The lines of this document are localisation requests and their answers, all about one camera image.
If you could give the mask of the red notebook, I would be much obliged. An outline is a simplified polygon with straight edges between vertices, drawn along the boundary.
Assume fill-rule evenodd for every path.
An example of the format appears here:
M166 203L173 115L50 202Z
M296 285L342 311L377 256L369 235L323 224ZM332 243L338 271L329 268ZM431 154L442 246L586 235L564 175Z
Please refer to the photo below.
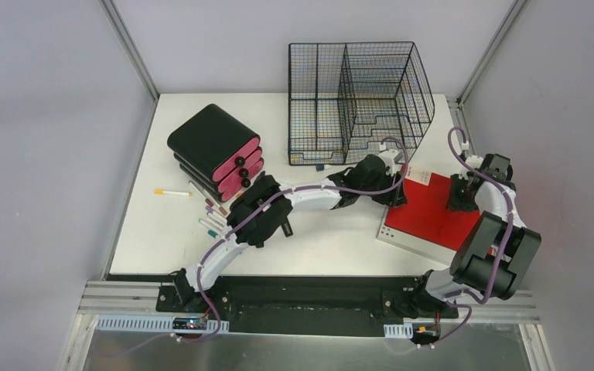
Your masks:
M477 210L448 209L451 179L427 171L413 171L404 180L407 202L387 210L381 237L395 238L404 234L415 237L436 249L455 254L480 218Z

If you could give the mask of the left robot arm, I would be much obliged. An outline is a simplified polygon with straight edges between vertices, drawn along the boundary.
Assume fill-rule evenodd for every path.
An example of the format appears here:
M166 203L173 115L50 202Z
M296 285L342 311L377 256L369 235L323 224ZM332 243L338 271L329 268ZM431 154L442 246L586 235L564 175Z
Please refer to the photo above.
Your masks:
M271 175L258 178L232 204L214 245L198 262L174 274L177 305L186 312L199 311L205 305L206 291L246 248L262 248L278 229L287 237L292 235L291 213L342 209L361 196L383 206L404 205L404 164L402 152L384 149L319 182L293 185L277 182Z

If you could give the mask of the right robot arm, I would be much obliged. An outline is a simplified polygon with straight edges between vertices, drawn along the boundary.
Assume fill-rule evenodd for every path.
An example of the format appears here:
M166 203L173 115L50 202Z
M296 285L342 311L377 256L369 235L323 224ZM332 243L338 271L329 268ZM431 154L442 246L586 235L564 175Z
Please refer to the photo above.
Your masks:
M449 269L427 271L408 296L408 307L425 317L448 301L469 294L480 303L511 298L541 245L515 203L510 159L499 154L461 155L464 173L452 175L448 209L477 211L479 219L457 250Z

